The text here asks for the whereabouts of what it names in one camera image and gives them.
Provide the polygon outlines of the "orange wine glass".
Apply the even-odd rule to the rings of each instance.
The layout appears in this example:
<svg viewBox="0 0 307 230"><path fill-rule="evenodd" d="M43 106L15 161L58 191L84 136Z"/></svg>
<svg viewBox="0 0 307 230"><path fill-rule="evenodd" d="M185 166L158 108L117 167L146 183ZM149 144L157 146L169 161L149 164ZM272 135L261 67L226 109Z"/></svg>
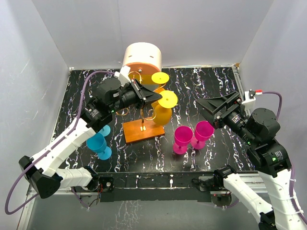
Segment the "orange wine glass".
<svg viewBox="0 0 307 230"><path fill-rule="evenodd" d="M172 108L178 103L177 95L173 91L164 90L160 92L161 99L157 101L156 106L153 108L155 118L153 121L160 126L166 125L172 116Z"/></svg>
<svg viewBox="0 0 307 230"><path fill-rule="evenodd" d="M158 88L156 88L154 90L154 92L160 93L162 91L165 91L165 89L163 87L169 81L169 75L164 73L164 72L154 73L152 75L152 81L159 85ZM165 98L164 101L166 102L166 104L169 104L169 102L170 102L169 98ZM152 108L155 108L158 104L159 104L159 101L156 101L156 102L152 103L151 106L152 106Z"/></svg>

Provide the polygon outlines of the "orange wine glass front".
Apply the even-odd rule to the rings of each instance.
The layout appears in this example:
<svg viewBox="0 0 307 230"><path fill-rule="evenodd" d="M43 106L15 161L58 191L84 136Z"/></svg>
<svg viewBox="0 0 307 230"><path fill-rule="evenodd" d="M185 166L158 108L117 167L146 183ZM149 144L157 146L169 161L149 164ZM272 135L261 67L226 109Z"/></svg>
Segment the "orange wine glass front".
<svg viewBox="0 0 307 230"><path fill-rule="evenodd" d="M160 126L166 125L172 116L172 108L178 103L177 95L173 91L164 90L160 92L161 99L157 101L156 106L153 108L155 118L153 121Z"/></svg>

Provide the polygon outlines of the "magenta wine glass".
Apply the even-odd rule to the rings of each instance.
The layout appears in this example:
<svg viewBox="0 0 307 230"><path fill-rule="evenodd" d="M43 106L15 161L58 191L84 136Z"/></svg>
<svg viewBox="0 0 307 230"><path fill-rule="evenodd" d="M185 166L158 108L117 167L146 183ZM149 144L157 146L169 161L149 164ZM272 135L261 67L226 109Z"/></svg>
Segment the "magenta wine glass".
<svg viewBox="0 0 307 230"><path fill-rule="evenodd" d="M204 148L205 142L214 134L214 128L208 121L200 121L194 131L191 145L194 149Z"/></svg>
<svg viewBox="0 0 307 230"><path fill-rule="evenodd" d="M188 145L193 138L193 131L188 126L179 126L174 132L173 151L176 154L185 154L188 150Z"/></svg>

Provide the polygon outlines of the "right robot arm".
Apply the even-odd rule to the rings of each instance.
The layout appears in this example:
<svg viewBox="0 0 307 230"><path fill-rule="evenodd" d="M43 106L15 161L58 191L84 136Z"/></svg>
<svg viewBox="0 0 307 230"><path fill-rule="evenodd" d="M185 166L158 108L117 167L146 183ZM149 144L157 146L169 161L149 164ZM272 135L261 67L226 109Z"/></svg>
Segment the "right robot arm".
<svg viewBox="0 0 307 230"><path fill-rule="evenodd" d="M201 115L215 129L228 126L247 145L247 156L263 180L269 202L264 201L229 165L214 171L213 185L234 194L248 209L261 230L304 230L307 220L294 190L295 178L289 155L275 138L280 130L279 114L267 108L246 111L262 90L249 90L241 96L202 99L196 104Z"/></svg>

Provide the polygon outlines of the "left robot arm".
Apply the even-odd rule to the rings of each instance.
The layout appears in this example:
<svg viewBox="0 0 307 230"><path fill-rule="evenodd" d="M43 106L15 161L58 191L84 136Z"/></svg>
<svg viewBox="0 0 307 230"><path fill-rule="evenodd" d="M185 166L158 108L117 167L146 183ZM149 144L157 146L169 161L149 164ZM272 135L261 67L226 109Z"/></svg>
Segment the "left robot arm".
<svg viewBox="0 0 307 230"><path fill-rule="evenodd" d="M102 81L93 97L81 110L81 116L53 142L32 157L23 156L19 165L26 171L25 178L42 198L52 196L60 188L84 187L94 191L99 176L89 166L79 169L60 169L60 165L86 140L110 123L113 113L134 105L138 109L162 98L161 94L142 86L137 80L124 85L115 78Z"/></svg>

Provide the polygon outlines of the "wooden rack base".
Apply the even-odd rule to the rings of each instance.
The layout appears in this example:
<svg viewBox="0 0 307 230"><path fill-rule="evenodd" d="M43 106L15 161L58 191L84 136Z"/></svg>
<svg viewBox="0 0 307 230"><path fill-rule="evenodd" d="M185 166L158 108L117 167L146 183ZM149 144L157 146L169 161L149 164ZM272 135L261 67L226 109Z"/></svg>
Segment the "wooden rack base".
<svg viewBox="0 0 307 230"><path fill-rule="evenodd" d="M165 134L164 127L157 125L151 117L125 122L123 132L127 144L159 137Z"/></svg>

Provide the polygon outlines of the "blue wine glass rear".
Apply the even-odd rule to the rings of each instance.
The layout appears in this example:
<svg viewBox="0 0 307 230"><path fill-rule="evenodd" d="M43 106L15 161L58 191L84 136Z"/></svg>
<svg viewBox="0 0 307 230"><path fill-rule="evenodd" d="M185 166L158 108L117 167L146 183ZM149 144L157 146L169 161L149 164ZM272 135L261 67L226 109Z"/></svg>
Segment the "blue wine glass rear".
<svg viewBox="0 0 307 230"><path fill-rule="evenodd" d="M105 125L102 129L99 130L98 133L100 133L102 136L106 137L110 134L111 128L109 125Z"/></svg>

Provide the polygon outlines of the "blue wine glass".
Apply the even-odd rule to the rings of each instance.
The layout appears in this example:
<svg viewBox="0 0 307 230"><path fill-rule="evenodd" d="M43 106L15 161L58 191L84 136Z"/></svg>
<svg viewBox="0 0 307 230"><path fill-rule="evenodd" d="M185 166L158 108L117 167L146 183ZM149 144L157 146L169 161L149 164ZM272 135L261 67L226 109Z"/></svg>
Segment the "blue wine glass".
<svg viewBox="0 0 307 230"><path fill-rule="evenodd" d="M100 133L102 136L106 137L110 134L111 128L109 125L105 125L102 129L99 130L98 133Z"/></svg>
<svg viewBox="0 0 307 230"><path fill-rule="evenodd" d="M93 137L87 139L86 145L97 154L100 160L108 160L111 157L112 150L107 146L106 139L101 133L96 133Z"/></svg>

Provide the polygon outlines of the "blue wine glass front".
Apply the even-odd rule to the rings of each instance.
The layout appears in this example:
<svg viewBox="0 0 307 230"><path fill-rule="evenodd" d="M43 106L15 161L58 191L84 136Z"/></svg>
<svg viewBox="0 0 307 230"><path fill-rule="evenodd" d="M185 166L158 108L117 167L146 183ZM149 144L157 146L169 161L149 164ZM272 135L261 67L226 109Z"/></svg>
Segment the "blue wine glass front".
<svg viewBox="0 0 307 230"><path fill-rule="evenodd" d="M87 139L86 145L97 154L100 160L108 160L111 157L112 150L107 146L106 139L101 133L96 133L93 137Z"/></svg>

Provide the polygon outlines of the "pink yellow cylinder box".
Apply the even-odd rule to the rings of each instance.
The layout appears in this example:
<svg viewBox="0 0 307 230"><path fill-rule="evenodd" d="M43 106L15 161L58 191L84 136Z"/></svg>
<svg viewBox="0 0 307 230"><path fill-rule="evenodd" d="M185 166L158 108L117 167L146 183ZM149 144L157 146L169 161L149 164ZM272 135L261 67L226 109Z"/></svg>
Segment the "pink yellow cylinder box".
<svg viewBox="0 0 307 230"><path fill-rule="evenodd" d="M142 85L152 85L152 75L162 70L162 53L151 43L133 43L126 48L122 66L130 67L130 79L135 78Z"/></svg>

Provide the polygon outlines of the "black marble mat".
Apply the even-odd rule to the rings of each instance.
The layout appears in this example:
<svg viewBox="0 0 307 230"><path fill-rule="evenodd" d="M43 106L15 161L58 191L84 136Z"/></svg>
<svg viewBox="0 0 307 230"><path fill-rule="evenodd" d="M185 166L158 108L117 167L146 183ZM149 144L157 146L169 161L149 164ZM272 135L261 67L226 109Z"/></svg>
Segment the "black marble mat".
<svg viewBox="0 0 307 230"><path fill-rule="evenodd" d="M178 97L165 134L127 144L123 123L140 118L140 111L131 107L113 117L111 132L106 137L112 149L108 160L100 160L85 144L61 165L63 169L91 166L97 172L194 172L213 171L231 165L238 171L253 170L246 155L247 145L228 127L214 132L201 150L192 147L183 155L173 152L174 131L179 126L194 128L203 118L196 107L198 98L213 98L241 90L237 70L233 67L165 68L170 77L166 85Z"/></svg>

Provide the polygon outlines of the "aluminium frame rail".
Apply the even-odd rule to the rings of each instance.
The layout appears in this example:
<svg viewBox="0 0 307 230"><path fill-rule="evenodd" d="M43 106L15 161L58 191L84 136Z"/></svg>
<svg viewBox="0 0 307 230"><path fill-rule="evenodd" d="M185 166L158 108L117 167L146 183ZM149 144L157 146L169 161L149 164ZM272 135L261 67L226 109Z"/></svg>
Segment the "aluminium frame rail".
<svg viewBox="0 0 307 230"><path fill-rule="evenodd" d="M242 202L239 194L218 185L213 172L103 172L90 189L60 188L55 195L71 195L93 207L116 201L198 201L222 209Z"/></svg>

